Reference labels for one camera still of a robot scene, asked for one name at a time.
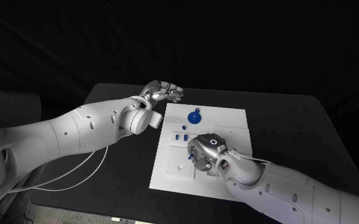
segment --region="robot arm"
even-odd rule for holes
[[[254,158],[228,150],[215,133],[200,135],[189,142],[188,151],[195,168],[208,171],[215,166],[230,195],[279,222],[359,223],[357,195],[328,187],[287,167],[257,163]]]
[[[149,125],[158,128],[163,116],[153,106],[163,99],[178,102],[182,96],[181,87],[156,80],[140,96],[87,104],[55,119],[0,129],[0,151],[8,152],[6,161],[0,158],[0,199],[42,164],[106,148]]]

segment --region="white platform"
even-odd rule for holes
[[[201,109],[202,121],[192,124],[188,116],[197,108]],[[218,134],[227,140],[228,148],[253,155],[246,110],[168,103],[151,189],[238,201],[228,194],[215,169],[198,171],[188,159],[188,142],[207,133]]]

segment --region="blue part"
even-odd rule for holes
[[[197,110],[189,114],[189,122],[192,124],[198,124],[201,120],[202,120],[201,110],[197,108]]]

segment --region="black table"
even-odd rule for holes
[[[100,83],[86,104],[139,95],[145,86]],[[155,110],[165,115],[169,101]],[[287,166],[331,187],[359,195],[359,172],[319,100],[312,96],[185,89],[182,104],[247,110],[253,155]],[[123,138],[94,176],[76,188],[32,190],[34,204],[152,223],[279,223],[247,204],[151,189],[159,129]],[[104,149],[84,166],[47,188],[76,185],[93,173]],[[89,154],[52,161],[40,182],[68,172]]]

